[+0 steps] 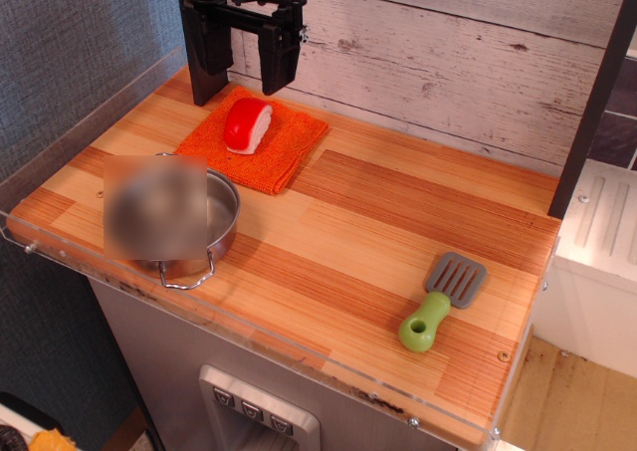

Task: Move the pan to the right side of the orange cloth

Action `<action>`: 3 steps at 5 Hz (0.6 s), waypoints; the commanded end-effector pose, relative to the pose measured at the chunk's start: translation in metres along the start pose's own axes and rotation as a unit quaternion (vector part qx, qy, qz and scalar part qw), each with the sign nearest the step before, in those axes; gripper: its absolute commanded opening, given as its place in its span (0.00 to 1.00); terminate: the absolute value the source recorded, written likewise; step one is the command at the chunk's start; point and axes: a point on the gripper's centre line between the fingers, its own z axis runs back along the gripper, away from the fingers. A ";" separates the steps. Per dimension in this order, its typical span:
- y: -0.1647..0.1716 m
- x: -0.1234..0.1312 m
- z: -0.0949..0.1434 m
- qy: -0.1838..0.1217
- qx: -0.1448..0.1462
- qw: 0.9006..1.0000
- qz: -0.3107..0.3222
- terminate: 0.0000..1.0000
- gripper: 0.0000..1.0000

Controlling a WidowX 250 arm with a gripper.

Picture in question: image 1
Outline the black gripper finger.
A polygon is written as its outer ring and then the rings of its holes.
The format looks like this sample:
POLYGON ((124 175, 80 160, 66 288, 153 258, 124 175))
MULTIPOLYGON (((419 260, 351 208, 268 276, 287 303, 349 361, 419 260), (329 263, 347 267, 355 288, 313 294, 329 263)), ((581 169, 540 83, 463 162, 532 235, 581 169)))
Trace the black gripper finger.
POLYGON ((296 78, 301 50, 303 6, 279 6, 258 32, 262 91, 273 95, 296 78))
POLYGON ((231 28, 210 19, 190 5, 181 8, 189 62, 212 76, 233 65, 231 28))

